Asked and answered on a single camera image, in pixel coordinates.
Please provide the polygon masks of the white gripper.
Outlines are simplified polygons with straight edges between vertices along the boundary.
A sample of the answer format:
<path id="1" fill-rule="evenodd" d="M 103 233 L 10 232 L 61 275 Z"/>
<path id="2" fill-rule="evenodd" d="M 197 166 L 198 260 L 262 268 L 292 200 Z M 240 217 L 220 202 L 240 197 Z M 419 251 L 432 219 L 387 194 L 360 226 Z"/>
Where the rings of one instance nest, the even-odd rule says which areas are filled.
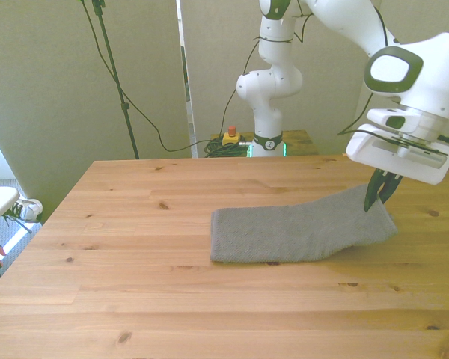
<path id="1" fill-rule="evenodd" d="M 403 177 L 437 185 L 449 169 L 449 144 L 443 141 L 413 143 L 370 124 L 364 124 L 354 132 L 346 154 L 355 162 L 376 168 L 367 185 L 365 212 L 378 196 L 385 203 Z"/>

